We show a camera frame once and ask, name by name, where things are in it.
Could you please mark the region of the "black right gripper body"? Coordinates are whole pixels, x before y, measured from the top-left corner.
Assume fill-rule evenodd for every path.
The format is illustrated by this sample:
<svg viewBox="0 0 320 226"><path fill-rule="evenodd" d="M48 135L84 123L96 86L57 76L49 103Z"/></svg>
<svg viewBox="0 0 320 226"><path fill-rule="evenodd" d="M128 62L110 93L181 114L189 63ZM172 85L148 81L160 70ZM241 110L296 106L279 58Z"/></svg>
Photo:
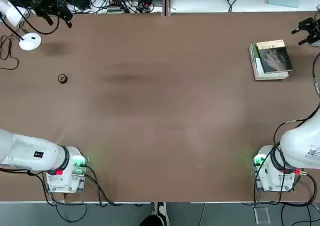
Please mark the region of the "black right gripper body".
<svg viewBox="0 0 320 226"><path fill-rule="evenodd" d="M298 28L301 31L308 32L307 40L319 40L320 39L320 20L309 17L298 24Z"/></svg>

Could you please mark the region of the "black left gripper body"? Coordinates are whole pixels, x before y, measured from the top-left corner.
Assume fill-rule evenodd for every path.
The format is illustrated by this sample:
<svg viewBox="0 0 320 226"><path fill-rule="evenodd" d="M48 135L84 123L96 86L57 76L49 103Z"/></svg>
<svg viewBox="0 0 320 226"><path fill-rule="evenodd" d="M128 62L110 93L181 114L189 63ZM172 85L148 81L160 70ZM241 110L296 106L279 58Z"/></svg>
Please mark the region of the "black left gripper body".
<svg viewBox="0 0 320 226"><path fill-rule="evenodd" d="M36 0L34 12L39 17L45 15L64 16L63 0Z"/></svg>

